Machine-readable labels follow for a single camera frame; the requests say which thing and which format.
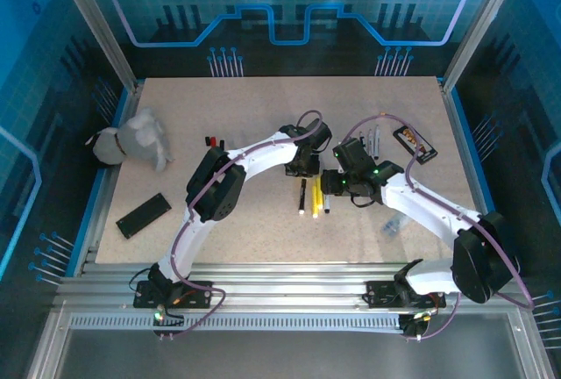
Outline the black flat rectangular plate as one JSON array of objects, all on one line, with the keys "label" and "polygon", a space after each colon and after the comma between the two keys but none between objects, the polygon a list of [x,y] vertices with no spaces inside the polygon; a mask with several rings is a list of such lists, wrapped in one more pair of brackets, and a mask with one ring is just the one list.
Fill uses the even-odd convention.
[{"label": "black flat rectangular plate", "polygon": [[158,193],[116,222],[118,230],[128,240],[172,209],[165,197]]}]

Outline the aluminium frame post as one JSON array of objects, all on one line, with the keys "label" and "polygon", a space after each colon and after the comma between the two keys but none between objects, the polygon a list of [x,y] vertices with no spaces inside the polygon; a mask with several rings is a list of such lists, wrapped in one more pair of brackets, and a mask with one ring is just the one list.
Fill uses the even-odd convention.
[{"label": "aluminium frame post", "polygon": [[138,89],[137,77],[126,60],[124,52],[96,0],[74,0],[74,2],[117,74],[119,81],[129,93],[134,94]]},{"label": "aluminium frame post", "polygon": [[479,43],[483,40],[490,25],[496,19],[505,0],[484,0],[479,7],[466,35],[453,55],[451,63],[444,74],[442,91],[448,94],[455,87],[459,77],[465,71]]}]

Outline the yellow marker pen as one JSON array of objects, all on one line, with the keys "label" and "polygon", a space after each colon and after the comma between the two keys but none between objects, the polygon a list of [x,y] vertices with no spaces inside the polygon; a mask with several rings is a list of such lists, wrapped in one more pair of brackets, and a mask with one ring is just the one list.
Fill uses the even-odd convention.
[{"label": "yellow marker pen", "polygon": [[323,195],[321,191],[321,177],[316,176],[312,184],[312,218],[318,218],[323,209]]}]

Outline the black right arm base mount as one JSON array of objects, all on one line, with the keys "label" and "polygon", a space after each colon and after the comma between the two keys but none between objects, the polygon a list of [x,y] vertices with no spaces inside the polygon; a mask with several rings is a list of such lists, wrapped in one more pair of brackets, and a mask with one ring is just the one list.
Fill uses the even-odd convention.
[{"label": "black right arm base mount", "polygon": [[366,282],[366,291],[361,297],[370,309],[436,309],[447,305],[444,296],[415,292],[403,274],[395,274],[391,281]]}]

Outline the grey plush toy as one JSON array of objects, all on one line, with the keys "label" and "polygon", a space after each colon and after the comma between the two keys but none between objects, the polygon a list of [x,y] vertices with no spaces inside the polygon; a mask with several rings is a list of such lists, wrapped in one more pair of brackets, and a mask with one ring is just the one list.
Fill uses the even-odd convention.
[{"label": "grey plush toy", "polygon": [[133,159],[149,161],[160,173],[174,161],[163,124],[150,107],[137,111],[119,127],[107,127],[94,133],[84,147],[103,168]]}]

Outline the grey metal front panel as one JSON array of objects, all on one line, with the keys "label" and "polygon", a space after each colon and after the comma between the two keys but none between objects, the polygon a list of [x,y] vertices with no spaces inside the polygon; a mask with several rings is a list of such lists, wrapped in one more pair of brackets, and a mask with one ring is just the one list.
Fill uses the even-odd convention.
[{"label": "grey metal front panel", "polygon": [[24,379],[561,379],[529,316],[455,317],[416,342],[360,332],[81,329],[50,319]]}]

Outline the aluminium front rail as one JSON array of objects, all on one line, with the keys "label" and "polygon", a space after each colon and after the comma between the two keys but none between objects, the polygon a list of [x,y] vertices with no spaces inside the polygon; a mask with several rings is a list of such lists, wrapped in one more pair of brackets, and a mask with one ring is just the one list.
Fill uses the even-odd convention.
[{"label": "aluminium front rail", "polygon": [[[398,263],[234,263],[195,264],[189,279],[211,281],[226,291],[222,313],[367,311],[366,282],[391,281]],[[128,283],[144,264],[87,262],[77,277],[66,277],[53,299],[69,311],[129,311]]]}]

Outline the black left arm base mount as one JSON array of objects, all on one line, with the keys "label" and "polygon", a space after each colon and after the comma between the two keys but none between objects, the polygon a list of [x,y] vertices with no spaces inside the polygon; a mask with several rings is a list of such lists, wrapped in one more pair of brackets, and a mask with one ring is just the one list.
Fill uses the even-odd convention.
[{"label": "black left arm base mount", "polygon": [[209,309],[212,282],[172,282],[156,266],[146,269],[147,279],[139,281],[133,291],[133,307],[138,309]]}]

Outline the aluminium side rail blue strip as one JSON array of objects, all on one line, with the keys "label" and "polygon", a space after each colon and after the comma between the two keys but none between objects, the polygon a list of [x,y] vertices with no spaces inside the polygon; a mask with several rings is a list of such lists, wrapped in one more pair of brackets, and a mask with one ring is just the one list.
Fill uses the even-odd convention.
[{"label": "aluminium side rail blue strip", "polygon": [[437,81],[468,182],[474,208],[479,214],[478,216],[469,216],[470,221],[476,224],[481,221],[484,215],[495,210],[494,201],[491,198],[490,189],[488,188],[458,93],[455,89],[446,89],[442,78],[437,78]]},{"label": "aluminium side rail blue strip", "polygon": [[[135,92],[131,93],[126,89],[124,90],[119,99],[111,127],[119,127],[126,119],[135,114],[145,82],[145,79],[140,79]],[[89,249],[93,247],[97,250],[99,247],[119,170],[119,166],[97,170],[89,200],[75,237],[74,249],[67,263],[65,277],[81,275]]]}]

